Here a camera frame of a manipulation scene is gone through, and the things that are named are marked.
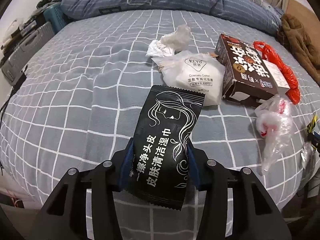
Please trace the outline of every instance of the brown jacket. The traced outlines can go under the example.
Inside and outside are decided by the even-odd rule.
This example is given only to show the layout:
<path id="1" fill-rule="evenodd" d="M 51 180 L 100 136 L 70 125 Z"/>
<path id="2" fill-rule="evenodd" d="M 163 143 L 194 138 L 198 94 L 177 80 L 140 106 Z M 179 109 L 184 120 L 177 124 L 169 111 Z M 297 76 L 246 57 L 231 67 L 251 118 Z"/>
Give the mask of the brown jacket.
<path id="1" fill-rule="evenodd" d="M 320 83 L 320 54 L 311 44 L 301 22 L 290 14 L 281 18 L 282 28 L 290 43 L 291 53 L 309 75 Z"/>

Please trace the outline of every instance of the silver screw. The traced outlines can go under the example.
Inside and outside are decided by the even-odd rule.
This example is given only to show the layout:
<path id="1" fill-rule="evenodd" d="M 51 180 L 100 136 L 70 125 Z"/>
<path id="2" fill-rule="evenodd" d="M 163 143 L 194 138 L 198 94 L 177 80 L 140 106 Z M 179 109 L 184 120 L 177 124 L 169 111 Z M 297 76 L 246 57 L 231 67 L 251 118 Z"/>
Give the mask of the silver screw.
<path id="1" fill-rule="evenodd" d="M 103 167 L 110 167 L 112 165 L 112 162 L 111 161 L 105 161 L 104 163 L 103 163 Z"/>
<path id="2" fill-rule="evenodd" d="M 243 172 L 244 172 L 245 174 L 250 174 L 250 173 L 251 173 L 251 170 L 250 170 L 248 167 L 245 167 L 245 168 L 243 168 Z"/>
<path id="3" fill-rule="evenodd" d="M 209 166 L 215 166 L 215 165 L 217 165 L 217 162 L 216 162 L 215 160 L 208 160 L 208 161 L 207 161 L 207 164 L 208 164 Z"/>
<path id="4" fill-rule="evenodd" d="M 76 174 L 76 172 L 77 172 L 77 170 L 75 168 L 68 170 L 69 175 L 74 175 L 74 174 Z"/>

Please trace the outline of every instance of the black sachet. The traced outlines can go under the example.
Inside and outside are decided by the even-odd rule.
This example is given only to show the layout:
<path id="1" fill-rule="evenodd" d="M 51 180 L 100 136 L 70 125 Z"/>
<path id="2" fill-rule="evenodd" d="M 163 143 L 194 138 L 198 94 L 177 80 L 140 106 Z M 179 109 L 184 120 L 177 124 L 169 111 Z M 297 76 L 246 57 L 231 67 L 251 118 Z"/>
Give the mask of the black sachet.
<path id="1" fill-rule="evenodd" d="M 134 160 L 128 191 L 152 204 L 181 210 L 188 158 L 187 141 L 204 94 L 152 86 L 133 136 Z"/>

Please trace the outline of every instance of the blue duvet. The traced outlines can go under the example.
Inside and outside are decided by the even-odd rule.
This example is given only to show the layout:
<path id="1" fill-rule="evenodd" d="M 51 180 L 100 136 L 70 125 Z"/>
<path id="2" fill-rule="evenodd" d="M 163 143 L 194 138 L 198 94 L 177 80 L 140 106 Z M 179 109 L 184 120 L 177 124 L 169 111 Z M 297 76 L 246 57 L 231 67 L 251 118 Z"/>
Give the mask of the blue duvet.
<path id="1" fill-rule="evenodd" d="M 275 35 L 281 25 L 279 17 L 250 0 L 62 0 L 61 9 L 76 20 L 126 10 L 186 10 L 237 22 L 271 35 Z"/>

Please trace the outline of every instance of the cotton pad package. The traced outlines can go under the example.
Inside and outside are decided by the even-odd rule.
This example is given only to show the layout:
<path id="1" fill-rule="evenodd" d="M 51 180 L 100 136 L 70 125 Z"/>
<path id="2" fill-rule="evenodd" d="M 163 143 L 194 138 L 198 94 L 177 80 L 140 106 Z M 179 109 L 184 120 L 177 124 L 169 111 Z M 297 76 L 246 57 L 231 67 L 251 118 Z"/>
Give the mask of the cotton pad package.
<path id="1" fill-rule="evenodd" d="M 204 93 L 204 106 L 219 105 L 225 67 L 209 54 L 182 51 L 170 57 L 153 57 L 169 87 Z"/>

